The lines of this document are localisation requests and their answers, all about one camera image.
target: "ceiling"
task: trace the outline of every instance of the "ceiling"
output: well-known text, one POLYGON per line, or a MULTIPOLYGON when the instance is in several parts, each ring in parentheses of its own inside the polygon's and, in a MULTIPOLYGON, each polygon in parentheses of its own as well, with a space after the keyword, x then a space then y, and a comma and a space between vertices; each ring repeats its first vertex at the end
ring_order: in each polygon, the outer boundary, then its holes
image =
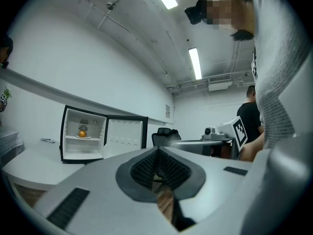
POLYGON ((191 25, 184 10, 197 0, 176 0, 179 5, 170 10, 161 0, 120 0, 112 11, 106 6, 109 1, 117 0, 53 3, 114 38, 173 94, 207 86, 207 79, 195 81, 188 52, 193 47, 198 49, 203 78, 234 73, 233 79, 240 82, 239 86, 253 83, 254 42, 234 42, 229 30, 218 30, 205 23, 191 25), (109 18, 103 20, 108 12, 109 18))

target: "shelf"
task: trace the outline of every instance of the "shelf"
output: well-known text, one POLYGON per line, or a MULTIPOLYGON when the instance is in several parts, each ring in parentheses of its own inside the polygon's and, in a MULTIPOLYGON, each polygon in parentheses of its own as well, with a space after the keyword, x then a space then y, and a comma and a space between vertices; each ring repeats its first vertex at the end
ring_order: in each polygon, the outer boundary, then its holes
POLYGON ((65 138, 66 139, 81 140, 81 141, 101 141, 101 139, 99 139, 99 138, 80 139, 80 138, 78 138, 76 136, 69 136, 69 135, 66 135, 65 138))
POLYGON ((69 153, 64 154, 64 159, 68 160, 87 160, 87 159, 102 159, 103 155, 101 155, 99 152, 95 151, 94 153, 82 153, 77 152, 71 153, 72 151, 69 151, 69 153))

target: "black chair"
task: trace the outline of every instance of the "black chair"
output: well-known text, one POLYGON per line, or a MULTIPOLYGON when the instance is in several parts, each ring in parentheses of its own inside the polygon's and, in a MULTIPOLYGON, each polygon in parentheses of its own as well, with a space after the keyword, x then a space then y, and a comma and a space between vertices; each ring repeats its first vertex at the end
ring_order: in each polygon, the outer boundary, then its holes
POLYGON ((153 146, 167 146, 170 141, 181 140, 178 130, 170 128, 159 128, 157 133, 152 134, 153 146))

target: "table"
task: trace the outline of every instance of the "table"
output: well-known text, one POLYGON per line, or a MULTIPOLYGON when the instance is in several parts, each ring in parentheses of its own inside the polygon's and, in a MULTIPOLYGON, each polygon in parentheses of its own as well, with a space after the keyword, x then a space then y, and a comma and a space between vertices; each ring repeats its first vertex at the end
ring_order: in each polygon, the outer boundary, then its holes
POLYGON ((31 189, 50 190, 84 167, 61 162, 59 143, 38 143, 16 156, 2 170, 10 183, 31 189))

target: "white wall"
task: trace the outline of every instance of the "white wall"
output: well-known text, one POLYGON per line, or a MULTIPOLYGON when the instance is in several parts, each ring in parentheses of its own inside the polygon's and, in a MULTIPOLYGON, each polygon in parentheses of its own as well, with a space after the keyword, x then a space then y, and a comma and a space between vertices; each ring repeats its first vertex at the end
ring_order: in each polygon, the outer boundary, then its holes
POLYGON ((13 98, 0 113, 2 125, 19 131, 26 148, 42 137, 59 141, 68 104, 149 117, 147 147, 153 146, 152 133, 173 127, 172 95, 120 44, 51 1, 31 0, 8 32, 14 50, 11 71, 1 71, 0 92, 11 84, 13 98), (171 107, 170 119, 165 105, 171 107))
POLYGON ((16 18, 9 68, 38 82, 102 105, 159 121, 172 95, 120 44, 81 18, 32 0, 16 18))
POLYGON ((214 126, 237 115, 246 101, 247 87, 209 92, 195 91, 174 97, 174 128, 183 140, 198 140, 206 127, 214 126))
MULTIPOLYGON (((40 138, 50 138, 60 141, 62 116, 65 104, 51 100, 47 97, 23 90, 7 81, 0 79, 0 92, 9 85, 13 97, 8 100, 7 107, 0 113, 2 125, 19 131, 26 148, 39 142, 40 138)), ((106 109, 96 109, 86 103, 75 102, 75 107, 92 110, 103 114, 114 114, 106 109)), ((159 127, 173 128, 172 124, 150 120, 148 123, 147 147, 152 147, 152 133, 157 132, 159 127)))

